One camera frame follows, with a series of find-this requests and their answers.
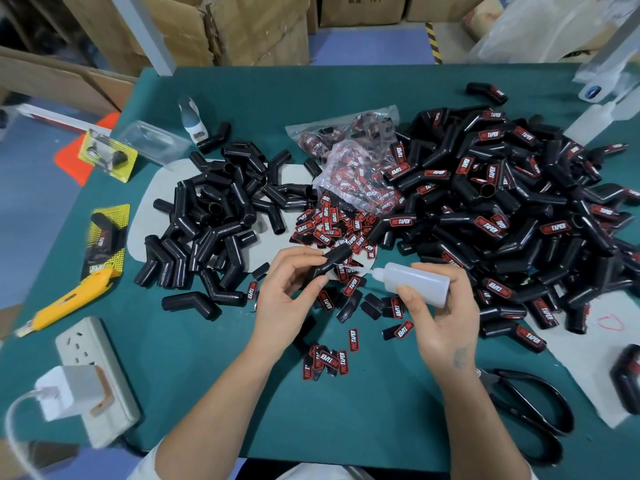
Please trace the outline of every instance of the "power socket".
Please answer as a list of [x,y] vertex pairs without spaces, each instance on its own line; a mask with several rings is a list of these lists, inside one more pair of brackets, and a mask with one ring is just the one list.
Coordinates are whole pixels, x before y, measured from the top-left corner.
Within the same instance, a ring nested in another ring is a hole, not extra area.
[[111,387],[111,395],[98,411],[82,415],[93,448],[105,448],[140,419],[133,397],[104,327],[97,317],[87,317],[56,338],[62,365],[97,365]]

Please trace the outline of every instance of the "scissors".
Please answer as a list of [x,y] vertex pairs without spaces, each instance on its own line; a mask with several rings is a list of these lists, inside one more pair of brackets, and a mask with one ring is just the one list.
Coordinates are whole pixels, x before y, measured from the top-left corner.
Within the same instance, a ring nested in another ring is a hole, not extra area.
[[[476,371],[496,409],[520,421],[537,433],[542,439],[544,451],[539,457],[529,456],[520,450],[529,464],[538,467],[548,467],[560,463],[563,457],[563,446],[558,436],[566,436],[571,433],[575,424],[571,407],[563,395],[560,394],[560,391],[546,380],[532,374],[527,374],[526,372],[508,371],[505,369],[494,369],[491,373],[483,369],[476,369]],[[562,414],[558,418],[558,424],[551,424],[511,383],[511,379],[528,381],[539,386],[538,388],[544,391],[546,395],[549,395],[551,399],[555,399],[555,403],[560,406],[560,410],[562,411]],[[493,392],[497,385],[500,385],[511,397],[515,398],[517,406],[509,404],[494,395]]]

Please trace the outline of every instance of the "charger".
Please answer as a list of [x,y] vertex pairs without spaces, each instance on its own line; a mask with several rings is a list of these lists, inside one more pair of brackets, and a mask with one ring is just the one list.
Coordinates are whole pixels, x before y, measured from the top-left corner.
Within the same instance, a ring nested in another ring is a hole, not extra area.
[[111,389],[104,374],[95,365],[57,365],[36,381],[35,388],[16,399],[6,412],[4,430],[16,459],[32,476],[44,480],[18,445],[13,428],[13,415],[25,399],[38,400],[45,421],[98,411],[110,397]]

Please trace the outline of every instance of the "white plastic bottle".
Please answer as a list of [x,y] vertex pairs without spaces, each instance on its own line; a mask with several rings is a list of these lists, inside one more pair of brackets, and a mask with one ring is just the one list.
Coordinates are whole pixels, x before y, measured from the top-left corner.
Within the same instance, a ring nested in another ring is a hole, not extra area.
[[384,283],[385,289],[391,293],[397,293],[398,286],[407,285],[418,291],[428,305],[443,308],[447,300],[450,281],[448,276],[420,271],[419,269],[401,266],[392,262],[387,263],[384,267],[375,269],[352,266],[350,268],[363,273],[371,273],[373,279]]

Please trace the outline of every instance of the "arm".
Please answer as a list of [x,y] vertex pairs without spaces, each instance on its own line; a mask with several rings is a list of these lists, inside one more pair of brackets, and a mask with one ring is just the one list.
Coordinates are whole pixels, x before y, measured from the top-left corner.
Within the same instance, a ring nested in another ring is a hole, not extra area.
[[451,264],[414,264],[451,279],[435,319],[416,291],[398,287],[415,323],[418,349],[442,389],[453,480],[530,480],[531,471],[476,374],[479,313],[467,273]]
[[156,473],[162,480],[228,478],[271,368],[295,339],[328,278],[318,276],[298,298],[290,297],[309,266],[325,261],[322,251],[310,248],[278,253],[261,286],[246,348],[158,447]]

